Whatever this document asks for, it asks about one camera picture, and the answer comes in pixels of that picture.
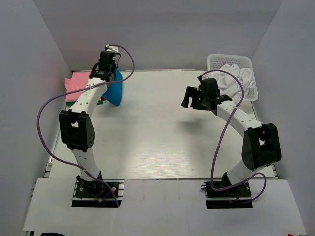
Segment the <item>white t-shirt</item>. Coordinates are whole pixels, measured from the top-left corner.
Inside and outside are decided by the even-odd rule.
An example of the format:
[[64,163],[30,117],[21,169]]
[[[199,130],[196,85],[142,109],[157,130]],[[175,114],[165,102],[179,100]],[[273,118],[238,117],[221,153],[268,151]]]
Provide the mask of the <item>white t-shirt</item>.
[[[252,79],[253,72],[250,68],[239,68],[236,64],[225,64],[220,70],[226,71],[238,79],[244,90],[244,98],[256,88],[256,82]],[[221,94],[226,94],[235,100],[241,98],[241,87],[232,76],[216,71],[208,73],[207,77],[216,79]]]

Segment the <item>blue t-shirt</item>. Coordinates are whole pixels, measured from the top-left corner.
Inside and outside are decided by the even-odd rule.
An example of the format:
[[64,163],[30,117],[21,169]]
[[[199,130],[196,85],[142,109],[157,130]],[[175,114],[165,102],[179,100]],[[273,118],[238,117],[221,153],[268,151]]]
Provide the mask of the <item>blue t-shirt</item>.
[[119,69],[115,70],[115,81],[118,83],[112,83],[108,90],[103,94],[103,98],[110,102],[114,106],[119,106],[123,95],[123,84],[121,80],[123,79],[122,74]]

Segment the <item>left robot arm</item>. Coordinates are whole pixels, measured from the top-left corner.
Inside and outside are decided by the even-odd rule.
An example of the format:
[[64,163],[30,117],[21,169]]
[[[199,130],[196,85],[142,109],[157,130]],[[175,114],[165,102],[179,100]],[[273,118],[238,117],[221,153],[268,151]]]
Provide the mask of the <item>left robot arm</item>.
[[100,98],[108,90],[108,85],[94,87],[102,82],[115,80],[117,47],[108,46],[100,53],[99,62],[93,66],[86,84],[77,101],[59,114],[61,139],[73,153],[77,164],[83,169],[80,178],[89,181],[87,190],[93,196],[103,193],[104,184],[101,170],[97,167],[92,146],[95,142],[95,130],[91,122],[92,113]]

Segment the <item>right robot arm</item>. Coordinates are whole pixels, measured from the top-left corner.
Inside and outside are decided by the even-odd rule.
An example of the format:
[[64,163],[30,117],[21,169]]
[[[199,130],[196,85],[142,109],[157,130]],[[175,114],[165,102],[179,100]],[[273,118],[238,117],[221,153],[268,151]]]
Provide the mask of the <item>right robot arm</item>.
[[203,79],[198,87],[188,86],[181,106],[212,112],[226,121],[224,130],[232,127],[243,139],[241,160],[222,176],[220,188],[211,185],[214,191],[234,196],[241,184],[260,174],[261,169],[281,160],[277,127],[252,119],[239,109],[232,98],[220,94],[215,79]]

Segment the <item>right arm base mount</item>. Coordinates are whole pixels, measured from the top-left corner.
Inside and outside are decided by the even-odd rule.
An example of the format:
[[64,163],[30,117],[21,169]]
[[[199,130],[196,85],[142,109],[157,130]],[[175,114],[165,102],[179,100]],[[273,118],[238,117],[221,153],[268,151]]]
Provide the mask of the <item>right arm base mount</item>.
[[224,191],[214,191],[210,182],[200,186],[205,192],[207,209],[250,209],[252,195],[248,183]]

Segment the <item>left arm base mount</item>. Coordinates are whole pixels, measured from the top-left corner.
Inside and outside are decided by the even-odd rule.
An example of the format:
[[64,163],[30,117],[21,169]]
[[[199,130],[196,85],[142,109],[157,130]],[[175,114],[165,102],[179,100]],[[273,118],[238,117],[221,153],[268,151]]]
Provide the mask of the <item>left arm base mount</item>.
[[76,180],[72,208],[118,208],[123,200],[124,181],[109,180],[107,184]]

